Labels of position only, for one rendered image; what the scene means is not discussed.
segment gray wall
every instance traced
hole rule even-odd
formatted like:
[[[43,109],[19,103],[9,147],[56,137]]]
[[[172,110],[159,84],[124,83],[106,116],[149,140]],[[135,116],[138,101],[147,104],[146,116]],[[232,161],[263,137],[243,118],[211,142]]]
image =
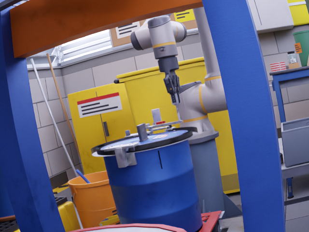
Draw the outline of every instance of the gray wall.
[[[288,65],[287,52],[295,50],[295,42],[292,33],[308,29],[309,25],[306,25],[295,27],[292,30],[259,35],[267,73],[270,72],[270,63],[285,61],[286,65]],[[203,53],[199,35],[195,34],[188,36],[183,42],[178,43],[178,53],[178,61],[202,57]],[[67,99],[68,94],[110,84],[113,83],[116,76],[119,74],[154,66],[157,66],[157,61],[155,60],[152,49],[144,51],[129,49],[74,64],[55,70],[55,72],[63,96],[63,101],[70,117]],[[50,70],[42,70],[39,71],[39,76],[45,88],[45,93],[48,96],[49,104],[59,126],[59,130],[63,136],[67,149],[74,160],[74,165],[76,165],[76,168],[80,169],[81,162],[61,109],[51,72]],[[268,75],[268,79],[269,84],[271,84],[272,76]],[[69,179],[74,178],[73,171],[67,161],[64,149],[55,133],[47,107],[43,102],[43,97],[33,71],[29,72],[29,82],[38,132],[48,173],[50,176],[54,176],[66,171]],[[276,94],[272,88],[270,88],[270,91],[274,104],[277,128],[280,128],[280,117]],[[309,85],[283,89],[282,96],[285,104],[284,107],[287,120],[309,117]]]

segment white wall cabinet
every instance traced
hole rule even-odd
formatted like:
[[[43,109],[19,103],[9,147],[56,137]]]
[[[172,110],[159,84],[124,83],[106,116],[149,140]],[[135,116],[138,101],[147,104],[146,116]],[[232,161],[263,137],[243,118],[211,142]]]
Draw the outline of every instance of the white wall cabinet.
[[[258,33],[294,27],[287,0],[248,0],[248,2]]]

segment orange label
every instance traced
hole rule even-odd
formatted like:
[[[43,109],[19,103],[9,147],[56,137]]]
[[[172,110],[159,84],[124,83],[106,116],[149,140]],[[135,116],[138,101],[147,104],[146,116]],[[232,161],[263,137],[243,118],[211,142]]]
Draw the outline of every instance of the orange label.
[[[297,53],[297,54],[303,52],[303,51],[301,50],[301,45],[300,45],[300,43],[296,43],[296,44],[294,44],[294,46],[295,46],[295,49],[296,49],[296,53]]]

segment orange bucket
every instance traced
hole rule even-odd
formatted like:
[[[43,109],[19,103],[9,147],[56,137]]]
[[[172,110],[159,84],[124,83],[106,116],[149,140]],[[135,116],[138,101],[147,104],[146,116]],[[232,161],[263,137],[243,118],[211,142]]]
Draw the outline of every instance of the orange bucket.
[[[73,200],[84,228],[99,226],[105,218],[117,213],[107,172],[85,175],[87,184],[80,176],[68,182]]]

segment yellow container lid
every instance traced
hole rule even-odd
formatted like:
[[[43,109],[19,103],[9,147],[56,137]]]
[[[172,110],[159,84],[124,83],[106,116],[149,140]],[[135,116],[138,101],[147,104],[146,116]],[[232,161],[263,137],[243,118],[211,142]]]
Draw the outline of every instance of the yellow container lid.
[[[188,59],[184,61],[179,61],[179,69],[186,68],[185,65],[190,65],[190,64],[196,64],[199,63],[199,65],[204,65],[204,57],[199,57],[195,59]],[[148,68],[148,69],[142,69],[142,70],[137,70],[134,72],[128,72],[125,74],[121,74],[117,76],[117,79],[120,79],[119,82],[125,82],[125,81],[130,81],[133,79],[138,79],[138,78],[143,78],[146,76],[151,76],[151,75],[157,75],[160,74],[159,66]]]

